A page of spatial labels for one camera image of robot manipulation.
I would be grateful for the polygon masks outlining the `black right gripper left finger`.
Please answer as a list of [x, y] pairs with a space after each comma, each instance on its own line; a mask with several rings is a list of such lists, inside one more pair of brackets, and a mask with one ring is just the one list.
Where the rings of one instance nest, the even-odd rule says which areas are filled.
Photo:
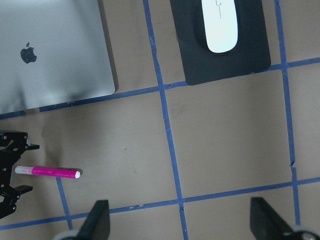
[[97, 200], [79, 230], [61, 232], [56, 240], [108, 240], [111, 232], [108, 200]]

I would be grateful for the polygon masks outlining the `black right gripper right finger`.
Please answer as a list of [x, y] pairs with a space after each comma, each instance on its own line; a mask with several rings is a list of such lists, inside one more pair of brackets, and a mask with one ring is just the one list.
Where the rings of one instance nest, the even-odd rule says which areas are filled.
[[318, 240], [320, 235], [290, 226], [263, 197], [250, 199], [250, 230], [256, 240]]

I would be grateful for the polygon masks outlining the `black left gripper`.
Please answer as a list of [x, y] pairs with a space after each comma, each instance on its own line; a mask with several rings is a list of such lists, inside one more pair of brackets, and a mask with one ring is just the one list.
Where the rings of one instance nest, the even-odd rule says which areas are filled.
[[21, 195], [31, 192], [32, 186], [11, 187], [14, 164], [26, 150], [39, 150], [38, 144], [27, 143], [28, 134], [20, 131], [0, 132], [0, 217], [3, 219], [17, 209], [16, 202]]

